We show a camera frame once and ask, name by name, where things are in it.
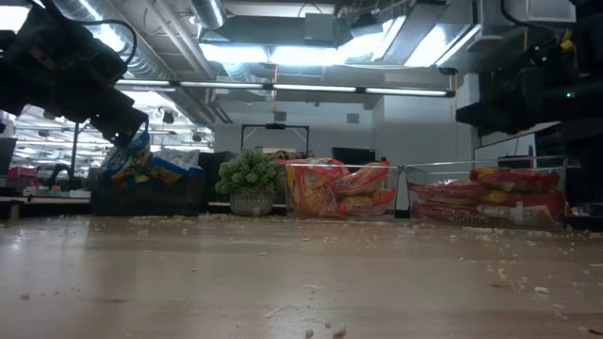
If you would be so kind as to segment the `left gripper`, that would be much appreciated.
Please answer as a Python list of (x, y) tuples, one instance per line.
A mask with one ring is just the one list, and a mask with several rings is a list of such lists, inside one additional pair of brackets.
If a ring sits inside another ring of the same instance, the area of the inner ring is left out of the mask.
[(109, 128), (107, 140), (117, 147), (128, 146), (148, 119), (114, 88), (126, 71), (119, 54), (56, 8), (29, 10), (18, 31), (18, 66), (31, 81), (33, 104)]

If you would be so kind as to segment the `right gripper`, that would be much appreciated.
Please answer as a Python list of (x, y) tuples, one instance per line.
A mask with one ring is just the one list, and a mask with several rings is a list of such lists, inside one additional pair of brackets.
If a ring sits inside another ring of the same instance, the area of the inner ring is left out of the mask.
[(480, 137), (514, 135), (536, 124), (602, 117), (602, 74), (583, 74), (573, 61), (549, 61), (517, 71), (519, 101), (486, 101), (456, 110), (455, 120), (479, 124)]

